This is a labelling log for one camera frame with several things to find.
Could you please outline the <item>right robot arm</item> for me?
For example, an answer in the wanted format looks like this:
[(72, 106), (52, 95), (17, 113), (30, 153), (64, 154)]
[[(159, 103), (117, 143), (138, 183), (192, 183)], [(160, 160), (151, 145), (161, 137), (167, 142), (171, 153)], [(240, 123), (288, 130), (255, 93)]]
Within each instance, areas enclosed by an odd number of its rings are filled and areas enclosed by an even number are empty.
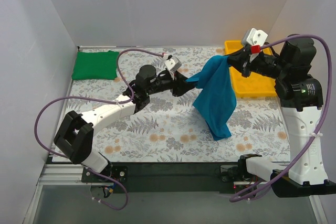
[(280, 42), (279, 55), (267, 55), (266, 36), (247, 34), (242, 49), (228, 56), (228, 63), (249, 77), (257, 73), (275, 80), (276, 94), (287, 128), (291, 162), (282, 167), (258, 154), (247, 154), (238, 161), (238, 176), (264, 180), (277, 197), (293, 198), (335, 193), (324, 169), (320, 129), (330, 103), (330, 91), (309, 74), (316, 55), (315, 35), (290, 35)]

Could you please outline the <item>yellow plastic tray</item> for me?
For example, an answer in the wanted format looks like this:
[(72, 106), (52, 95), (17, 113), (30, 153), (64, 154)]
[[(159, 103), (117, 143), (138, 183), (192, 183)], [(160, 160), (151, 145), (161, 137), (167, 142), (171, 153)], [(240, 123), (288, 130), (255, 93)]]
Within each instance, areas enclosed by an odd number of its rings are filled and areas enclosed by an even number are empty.
[[(224, 53), (229, 55), (240, 49), (242, 44), (239, 40), (226, 40), (224, 42)], [(230, 77), (232, 87), (238, 98), (258, 98), (276, 97), (275, 80), (269, 77), (251, 73), (247, 78), (242, 77), (241, 73), (230, 67)]]

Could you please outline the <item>blue t shirt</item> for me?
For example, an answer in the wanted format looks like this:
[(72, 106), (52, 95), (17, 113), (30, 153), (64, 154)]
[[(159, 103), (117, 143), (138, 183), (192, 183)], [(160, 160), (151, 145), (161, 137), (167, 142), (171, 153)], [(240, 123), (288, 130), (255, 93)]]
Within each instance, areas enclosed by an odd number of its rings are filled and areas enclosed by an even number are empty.
[(237, 105), (229, 68), (228, 57), (216, 55), (206, 62), (200, 72), (186, 80), (201, 89), (193, 106), (216, 141), (231, 137), (227, 122)]

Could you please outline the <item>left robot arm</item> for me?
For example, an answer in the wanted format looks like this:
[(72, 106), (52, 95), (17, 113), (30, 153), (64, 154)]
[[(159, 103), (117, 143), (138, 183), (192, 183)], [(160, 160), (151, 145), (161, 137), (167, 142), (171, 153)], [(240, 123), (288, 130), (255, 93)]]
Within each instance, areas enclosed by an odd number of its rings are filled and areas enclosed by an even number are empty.
[(111, 178), (111, 163), (92, 147), (93, 137), (127, 116), (141, 111), (150, 102), (150, 95), (166, 90), (179, 97), (194, 89), (195, 83), (178, 71), (160, 73), (152, 65), (142, 66), (128, 87), (116, 99), (116, 104), (102, 105), (91, 111), (65, 115), (54, 138), (54, 144), (73, 164), (81, 164), (91, 170), (100, 182)]

